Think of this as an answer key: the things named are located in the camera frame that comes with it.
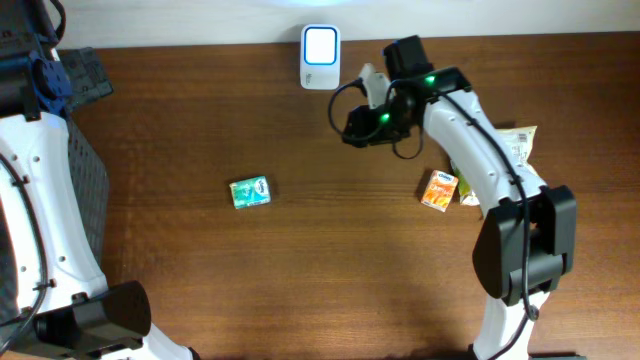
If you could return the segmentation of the orange tissue pack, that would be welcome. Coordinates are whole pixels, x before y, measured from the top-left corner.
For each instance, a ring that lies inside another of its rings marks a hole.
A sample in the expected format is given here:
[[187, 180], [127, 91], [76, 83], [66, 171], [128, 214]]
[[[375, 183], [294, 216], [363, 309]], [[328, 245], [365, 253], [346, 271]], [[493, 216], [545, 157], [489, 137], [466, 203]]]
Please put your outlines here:
[[421, 197], [421, 203], [445, 212], [453, 198], [458, 182], [459, 179], [457, 177], [434, 170]]

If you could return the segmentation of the teal tissue pack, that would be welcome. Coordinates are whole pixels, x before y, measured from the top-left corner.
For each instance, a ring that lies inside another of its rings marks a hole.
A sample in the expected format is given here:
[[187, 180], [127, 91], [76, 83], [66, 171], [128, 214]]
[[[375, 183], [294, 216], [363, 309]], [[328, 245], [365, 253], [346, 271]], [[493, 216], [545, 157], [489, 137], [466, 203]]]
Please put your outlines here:
[[229, 185], [236, 209], [263, 205], [271, 202], [271, 193], [265, 176], [233, 182]]

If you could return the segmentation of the yellow snack bag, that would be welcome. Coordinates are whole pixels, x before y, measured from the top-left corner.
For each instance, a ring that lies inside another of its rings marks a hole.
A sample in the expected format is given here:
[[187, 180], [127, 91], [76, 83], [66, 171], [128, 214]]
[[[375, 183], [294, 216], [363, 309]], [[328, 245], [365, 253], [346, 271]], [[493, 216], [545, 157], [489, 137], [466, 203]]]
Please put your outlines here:
[[538, 176], [536, 170], [529, 164], [528, 160], [533, 150], [536, 126], [519, 127], [513, 129], [498, 129], [503, 141], [511, 148], [514, 156], [531, 173]]

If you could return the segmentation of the green juice carton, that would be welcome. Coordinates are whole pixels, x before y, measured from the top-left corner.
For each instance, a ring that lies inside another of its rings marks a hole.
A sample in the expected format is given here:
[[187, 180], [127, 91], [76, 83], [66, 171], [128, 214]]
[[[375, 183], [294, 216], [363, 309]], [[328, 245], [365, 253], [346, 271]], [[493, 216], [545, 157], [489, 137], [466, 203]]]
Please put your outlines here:
[[459, 194], [459, 202], [464, 206], [479, 206], [480, 202], [475, 192], [467, 182], [466, 178], [454, 163], [453, 160], [450, 161], [451, 168], [454, 172], [454, 175], [458, 178], [458, 194]]

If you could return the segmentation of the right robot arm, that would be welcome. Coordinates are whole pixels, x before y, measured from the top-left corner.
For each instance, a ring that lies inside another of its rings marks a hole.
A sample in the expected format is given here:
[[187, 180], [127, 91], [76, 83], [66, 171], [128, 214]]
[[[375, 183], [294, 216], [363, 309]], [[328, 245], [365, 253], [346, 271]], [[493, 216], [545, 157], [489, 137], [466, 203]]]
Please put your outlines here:
[[484, 222], [472, 254], [487, 294], [481, 330], [463, 359], [528, 359], [542, 305], [574, 265], [577, 203], [518, 159], [457, 67], [437, 69], [417, 36], [383, 51], [386, 70], [365, 64], [351, 86], [366, 97], [339, 135], [354, 147], [389, 144], [413, 127], [432, 138], [475, 192]]

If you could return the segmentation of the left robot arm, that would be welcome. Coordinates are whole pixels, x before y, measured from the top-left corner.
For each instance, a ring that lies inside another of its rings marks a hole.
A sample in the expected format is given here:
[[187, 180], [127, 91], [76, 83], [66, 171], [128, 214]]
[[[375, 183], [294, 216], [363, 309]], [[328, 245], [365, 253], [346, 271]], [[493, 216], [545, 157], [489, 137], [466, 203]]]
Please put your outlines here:
[[58, 1], [1, 4], [1, 349], [47, 359], [193, 359], [137, 281], [101, 270], [109, 178], [72, 118], [112, 85], [91, 48], [58, 53]]

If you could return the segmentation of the white barcode scanner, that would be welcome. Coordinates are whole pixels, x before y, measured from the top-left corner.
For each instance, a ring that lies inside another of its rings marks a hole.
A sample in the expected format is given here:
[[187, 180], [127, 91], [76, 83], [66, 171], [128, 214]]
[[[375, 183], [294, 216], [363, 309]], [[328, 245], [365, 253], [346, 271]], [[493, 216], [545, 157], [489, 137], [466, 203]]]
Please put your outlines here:
[[308, 90], [334, 90], [341, 74], [341, 33], [329, 24], [309, 24], [300, 34], [300, 84]]

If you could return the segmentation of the grey plastic mesh basket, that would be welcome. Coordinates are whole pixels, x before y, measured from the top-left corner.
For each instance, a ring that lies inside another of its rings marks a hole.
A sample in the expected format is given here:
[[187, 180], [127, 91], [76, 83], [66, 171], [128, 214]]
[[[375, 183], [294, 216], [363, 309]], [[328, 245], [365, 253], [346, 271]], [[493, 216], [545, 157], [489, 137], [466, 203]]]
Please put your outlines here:
[[103, 161], [78, 126], [69, 120], [67, 128], [71, 180], [87, 241], [97, 263], [101, 264], [109, 177]]

